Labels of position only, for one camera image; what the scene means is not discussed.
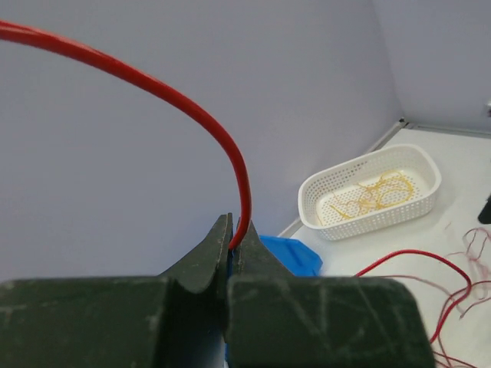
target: blue plastic part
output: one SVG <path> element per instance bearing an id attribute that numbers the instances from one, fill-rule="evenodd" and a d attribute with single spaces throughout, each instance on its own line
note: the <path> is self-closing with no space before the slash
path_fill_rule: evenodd
<path id="1" fill-rule="evenodd" d="M 296 239 L 259 236 L 261 242 L 295 276 L 317 276 L 322 260 L 307 245 Z"/>

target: white wall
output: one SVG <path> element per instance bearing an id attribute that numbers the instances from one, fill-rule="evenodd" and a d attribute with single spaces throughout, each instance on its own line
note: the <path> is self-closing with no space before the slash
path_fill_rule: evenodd
<path id="1" fill-rule="evenodd" d="M 491 130 L 491 1 L 374 2 L 406 118 Z"/>
<path id="2" fill-rule="evenodd" d="M 312 173 L 401 116 L 370 0 L 8 0 L 2 18 L 162 78 L 230 131 L 254 221 L 277 234 Z M 155 97 L 46 51 L 0 43 L 0 279 L 151 274 L 239 214 L 204 130 Z"/>

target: red wire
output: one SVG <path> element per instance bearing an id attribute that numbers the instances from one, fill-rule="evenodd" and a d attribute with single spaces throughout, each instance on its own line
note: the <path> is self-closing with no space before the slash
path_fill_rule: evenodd
<path id="1" fill-rule="evenodd" d="M 436 364 L 440 364 L 443 368 L 450 368 L 450 366 L 447 366 L 446 364 L 440 362 L 438 359 L 435 359 Z"/>
<path id="2" fill-rule="evenodd" d="M 462 288 L 462 289 L 460 289 L 460 290 L 458 290 L 458 291 L 456 291 L 456 292 L 454 292 L 448 296 L 448 298 L 445 300 L 445 303 L 443 303 L 442 310 L 440 311 L 440 316 L 438 317 L 438 321 L 440 321 L 442 319 L 443 313 L 445 312 L 445 310 L 447 308 L 447 304 L 452 299 L 454 299 L 455 296 L 457 296 L 458 294 L 462 293 L 465 290 L 466 290 L 466 288 L 464 287 L 464 288 Z M 438 345 L 440 346 L 441 353 L 438 353 L 436 351 L 433 351 L 433 353 L 435 353 L 436 355 L 438 355 L 440 357 L 445 358 L 445 360 L 448 363 L 448 367 L 453 368 L 453 364 L 452 364 L 452 362 L 450 362 L 452 360 L 452 358 L 450 356 L 448 356 L 447 352 L 445 351 L 445 348 L 443 347 L 442 337 L 440 335 L 438 335 L 437 341 L 438 341 Z"/>
<path id="3" fill-rule="evenodd" d="M 452 358 L 451 356 L 445 356 L 443 354 L 440 354 L 436 351 L 433 351 L 433 354 L 439 356 L 439 357 L 442 357 L 442 358 L 445 358 L 445 359 L 448 359 L 448 360 L 453 360 L 454 362 L 458 362 L 458 363 L 461 363 L 461 364 L 465 364 L 466 366 L 468 366 L 469 368 L 477 368 L 476 366 L 473 366 L 472 364 L 469 364 L 467 362 L 464 362 L 463 360 L 459 360 L 457 358 Z"/>
<path id="4" fill-rule="evenodd" d="M 378 261 L 374 262 L 373 264 L 369 265 L 368 267 L 366 267 L 363 270 L 361 270 L 360 272 L 358 272 L 355 275 L 355 277 L 363 276 L 367 272 L 369 272 L 369 271 L 373 270 L 374 268 L 380 266 L 381 264 L 383 264 L 384 262 L 388 261 L 389 259 L 391 259 L 393 257 L 397 257 L 398 255 L 423 255 L 425 257 L 430 257 L 430 258 L 437 259 L 438 261 L 443 262 L 445 265 L 447 265 L 450 268 L 452 268 L 453 270 L 457 271 L 466 280 L 466 283 L 467 283 L 466 293 L 464 293 L 464 295 L 462 297 L 460 297 L 457 300 L 455 300 L 447 308 L 447 310 L 445 310 L 445 313 L 443 314 L 443 316 L 441 317 L 441 319 L 438 321 L 437 328 L 435 329 L 435 332 L 434 332 L 433 336 L 430 338 L 430 343 L 433 343 L 438 338 L 438 336 L 440 335 L 440 331 L 442 330 L 442 327 L 445 324 L 445 320 L 447 320 L 447 318 L 448 318 L 450 312 L 452 311 L 452 309 L 454 309 L 455 306 L 458 305 L 458 303 L 460 303 L 461 301 L 463 301 L 464 299 L 466 299 L 469 296 L 469 294 L 470 294 L 470 292 L 472 290 L 472 285 L 473 285 L 472 284 L 472 281 L 470 280 L 469 276 L 462 269 L 458 268 L 452 262 L 446 260 L 443 257 L 440 257 L 439 255 L 435 255 L 434 253 L 430 253 L 428 251 L 419 251 L 419 250 L 416 250 L 416 249 L 404 249 L 404 250 L 401 250 L 401 251 L 393 251 L 389 255 L 386 255 L 385 257 L 382 257 Z"/>
<path id="5" fill-rule="evenodd" d="M 464 318 L 465 315 L 467 314 L 468 311 L 470 311 L 471 309 L 473 309 L 476 305 L 479 305 L 479 304 L 482 304 L 482 303 L 485 303 L 487 301 L 491 301 L 491 297 L 487 297 L 486 299 L 481 299 L 480 301 L 477 301 L 473 304 L 471 304 L 469 307 L 467 307 L 467 309 L 460 315 L 460 319 Z"/>
<path id="6" fill-rule="evenodd" d="M 249 228 L 252 215 L 251 190 L 246 163 L 232 137 L 204 109 L 149 74 L 68 38 L 37 28 L 0 20 L 0 40 L 51 51 L 112 74 L 173 105 L 205 128 L 225 150 L 236 174 L 240 194 L 241 219 L 237 233 L 229 244 L 229 249 L 234 249 L 240 244 Z"/>
<path id="7" fill-rule="evenodd" d="M 425 280 L 424 278 L 419 278 L 418 276 L 411 276 L 411 275 L 408 275 L 408 274 L 387 274 L 387 275 L 384 275 L 384 276 L 375 276 L 376 278 L 407 278 L 409 280 L 413 280 L 413 281 L 419 281 L 423 284 L 426 284 L 426 285 L 430 285 L 440 291 L 442 291 L 443 293 L 445 293 L 445 295 L 447 297 L 450 297 L 450 299 L 447 299 L 447 301 L 450 301 L 453 299 L 452 297 L 452 293 L 450 293 L 446 288 L 434 283 L 434 282 L 431 282 L 429 280 Z M 460 306 L 456 305 L 455 308 L 460 312 L 460 313 L 463 313 L 463 310 L 462 308 L 460 308 Z"/>

